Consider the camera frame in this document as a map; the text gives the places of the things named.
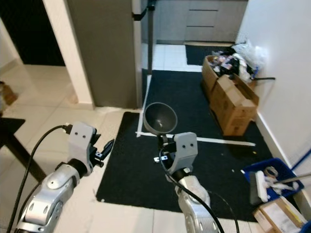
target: refrigerator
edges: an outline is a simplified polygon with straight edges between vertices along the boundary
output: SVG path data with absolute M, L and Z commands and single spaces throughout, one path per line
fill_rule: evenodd
M 149 37 L 154 34 L 148 22 L 152 3 L 67 0 L 95 106 L 142 107 L 147 74 L 152 70 L 149 46 L 154 41 Z

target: tiled floor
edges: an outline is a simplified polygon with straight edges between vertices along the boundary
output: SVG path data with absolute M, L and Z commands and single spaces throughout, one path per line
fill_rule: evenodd
M 185 46 L 157 46 L 155 69 L 201 72 L 201 66 L 188 66 Z M 81 120 L 93 125 L 102 134 L 96 146 L 102 148 L 115 138 L 125 109 L 79 109 L 70 103 L 72 90 L 65 67 L 20 66 L 1 77 L 19 98 L 4 112 L 4 117 L 26 119 L 16 132 L 28 151 L 46 130 L 58 124 Z M 49 135 L 39 147 L 35 160 L 50 173 L 67 158 L 67 138 L 61 130 Z M 159 211 L 132 206 L 100 203 L 95 193 L 103 176 L 103 168 L 96 167 L 89 177 L 81 179 L 73 196 L 66 203 L 56 233 L 185 233 L 181 213 Z M 5 232 L 13 209 L 24 168 L 6 148 L 0 149 L 0 233 Z M 24 198 L 36 184 L 30 176 L 22 195 Z M 234 233 L 233 220 L 220 220 L 226 233 Z M 262 233 L 257 223 L 239 221 L 241 233 Z

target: kitchen cabinet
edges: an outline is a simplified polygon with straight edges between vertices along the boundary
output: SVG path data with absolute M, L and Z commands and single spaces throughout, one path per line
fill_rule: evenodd
M 234 42 L 246 0 L 158 0 L 158 43 Z
M 158 40 L 182 43 L 185 40 L 188 0 L 159 0 L 160 26 Z

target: white wall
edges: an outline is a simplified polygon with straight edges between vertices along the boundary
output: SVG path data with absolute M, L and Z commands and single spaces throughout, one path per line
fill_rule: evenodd
M 310 0 L 250 0 L 237 38 L 268 52 L 260 76 L 276 82 L 260 81 L 259 116 L 291 165 L 311 147 L 310 9 Z M 303 166 L 297 173 L 308 171 Z
M 15 59 L 19 59 L 19 54 L 0 18 L 0 69 Z
M 59 49 L 80 104 L 93 105 L 66 0 L 43 0 Z

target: drawer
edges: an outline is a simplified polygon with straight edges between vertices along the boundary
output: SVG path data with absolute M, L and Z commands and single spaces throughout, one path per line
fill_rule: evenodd
M 214 26 L 217 11 L 188 11 L 187 26 Z
M 186 41 L 211 41 L 213 37 L 213 27 L 187 27 Z
M 220 1 L 190 0 L 190 10 L 218 10 Z

